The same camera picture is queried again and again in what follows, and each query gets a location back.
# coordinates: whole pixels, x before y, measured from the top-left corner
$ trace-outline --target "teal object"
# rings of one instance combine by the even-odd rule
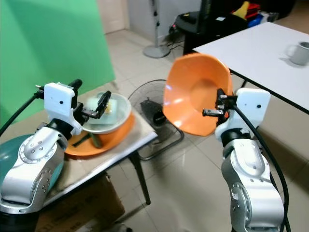
[[[18,150],[20,145],[28,138],[31,134],[23,135],[14,139],[11,139],[0,145],[0,189],[2,186],[2,182],[8,173],[8,171],[14,166],[17,157]],[[57,181],[61,170],[63,167],[63,162],[56,167],[52,178],[50,180],[50,186],[48,187],[48,191],[54,186]]]
[[[1,126],[35,85],[81,79],[82,94],[114,80],[96,0],[2,0],[0,28]],[[16,120],[42,109],[36,100]]]

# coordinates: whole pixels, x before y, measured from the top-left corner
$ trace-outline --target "white wall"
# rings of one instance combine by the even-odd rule
[[[130,29],[137,34],[154,41],[154,18],[151,13],[150,0],[127,0]],[[159,37],[169,34],[169,27],[177,15],[198,11],[201,0],[157,0],[159,3],[160,28]]]

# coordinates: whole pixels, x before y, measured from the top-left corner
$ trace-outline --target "tiled floor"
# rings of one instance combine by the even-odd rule
[[[107,35],[115,84],[129,96],[147,81],[166,79],[172,61],[181,56],[181,48],[162,59],[151,59],[142,49],[151,44],[123,30]],[[241,80],[233,76],[235,88]],[[109,170],[112,182],[126,209],[123,222],[134,232],[228,232],[229,191],[222,177],[222,146],[215,139],[186,135],[184,141],[159,157],[142,164],[152,204],[144,198],[135,170],[128,160]],[[289,162],[285,156],[280,163]],[[284,173],[290,190],[289,219],[295,232],[308,231],[309,164],[307,160],[289,162]]]

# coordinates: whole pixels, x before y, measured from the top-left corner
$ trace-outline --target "white bowl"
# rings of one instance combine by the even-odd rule
[[[111,99],[117,100],[117,122],[113,125],[85,123],[83,130],[93,134],[108,134],[119,128],[128,119],[132,110],[129,100],[117,93],[112,93]]]

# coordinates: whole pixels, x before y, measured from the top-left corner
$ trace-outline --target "white mug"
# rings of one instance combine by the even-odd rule
[[[309,62],[309,42],[299,42],[294,45],[296,48],[290,57],[290,61],[297,65],[306,65]]]

